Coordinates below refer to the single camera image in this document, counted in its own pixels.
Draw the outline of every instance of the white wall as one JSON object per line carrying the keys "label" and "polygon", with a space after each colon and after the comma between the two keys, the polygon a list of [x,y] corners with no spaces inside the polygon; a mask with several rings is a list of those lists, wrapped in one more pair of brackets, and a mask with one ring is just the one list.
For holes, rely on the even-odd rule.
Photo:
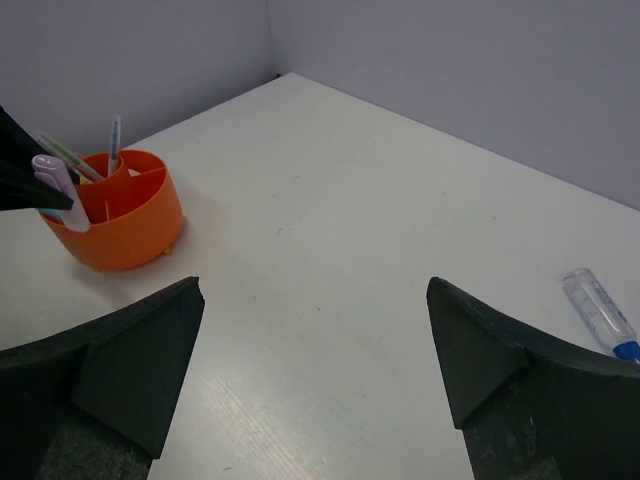
{"label": "white wall", "polygon": [[4,0],[0,52],[0,104],[83,153],[273,78],[264,0]]}
{"label": "white wall", "polygon": [[268,4],[280,73],[640,208],[637,0]]}

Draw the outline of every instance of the pen holder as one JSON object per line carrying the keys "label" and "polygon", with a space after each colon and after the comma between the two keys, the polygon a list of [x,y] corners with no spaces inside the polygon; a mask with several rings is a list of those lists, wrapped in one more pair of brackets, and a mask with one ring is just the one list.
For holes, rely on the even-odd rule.
{"label": "pen holder", "polygon": [[95,270],[126,270],[153,260],[173,245],[184,217],[166,165],[140,150],[122,150],[118,169],[107,177],[109,155],[84,159],[105,178],[77,185],[91,228],[69,230],[42,215],[77,260]]}

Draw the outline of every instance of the pen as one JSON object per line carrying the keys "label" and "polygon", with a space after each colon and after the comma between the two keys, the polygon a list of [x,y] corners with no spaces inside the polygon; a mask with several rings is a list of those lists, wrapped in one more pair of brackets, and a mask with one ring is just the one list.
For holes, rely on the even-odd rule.
{"label": "pen", "polygon": [[111,129],[111,144],[109,145],[109,165],[107,176],[110,177],[118,168],[118,151],[120,150],[120,115],[113,116],[113,127]]}
{"label": "pen", "polygon": [[91,227],[89,218],[78,197],[78,192],[76,192],[71,182],[71,177],[64,162],[50,155],[36,155],[31,160],[31,165],[35,170],[34,176],[38,180],[64,193],[73,200],[71,210],[57,211],[62,223],[64,223],[69,230],[75,230],[77,232],[86,232],[89,230]]}
{"label": "pen", "polygon": [[33,132],[33,138],[49,153],[55,155],[58,159],[62,160],[69,166],[76,168],[80,173],[85,175],[89,180],[98,181],[104,177],[96,172],[90,165],[87,165],[80,157],[69,150],[67,147],[56,141],[50,135],[47,135],[42,130],[36,130]]}
{"label": "pen", "polygon": [[574,270],[564,277],[563,284],[569,300],[605,351],[622,360],[640,363],[636,332],[591,270]]}
{"label": "pen", "polygon": [[[40,135],[40,131],[36,130],[36,132],[34,132],[34,134],[33,134],[34,137],[35,137],[36,133],[38,135]],[[33,159],[33,157],[35,155],[46,155],[46,154],[49,154],[49,155],[53,155],[54,157],[56,156],[55,150],[53,148],[51,148],[51,146],[47,142],[42,140],[39,136],[38,136],[37,140],[35,138],[33,140],[40,147],[42,152],[38,152],[36,154],[31,155],[32,159]],[[76,166],[71,161],[67,160],[66,162],[64,162],[64,164],[67,166],[67,170],[69,170],[69,175],[71,175],[71,180],[73,181],[74,185],[91,183],[91,180],[89,180],[82,173],[80,173],[78,171],[78,169],[76,168]]]}

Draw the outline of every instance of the purple highlighter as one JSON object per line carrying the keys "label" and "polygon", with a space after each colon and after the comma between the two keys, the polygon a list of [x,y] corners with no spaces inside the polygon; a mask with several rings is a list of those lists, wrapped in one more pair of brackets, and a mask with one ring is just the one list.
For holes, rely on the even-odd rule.
{"label": "purple highlighter", "polygon": [[86,232],[91,227],[89,218],[84,211],[82,202],[78,197],[67,167],[64,162],[51,155],[36,155],[31,160],[31,165],[35,170],[34,176],[43,183],[46,183],[59,192],[64,193],[73,200],[71,210],[57,210],[62,219],[62,223],[69,230],[76,232]]}

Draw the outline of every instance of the white table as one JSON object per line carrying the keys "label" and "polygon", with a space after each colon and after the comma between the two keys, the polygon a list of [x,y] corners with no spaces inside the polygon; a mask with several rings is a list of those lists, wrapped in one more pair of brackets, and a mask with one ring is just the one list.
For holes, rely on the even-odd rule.
{"label": "white table", "polygon": [[199,275],[206,310],[152,479],[472,478],[432,276],[597,350],[561,290],[589,266],[637,321],[639,212],[302,77],[135,147],[171,168],[188,218],[174,253],[99,274],[34,212],[0,214],[0,348]]}

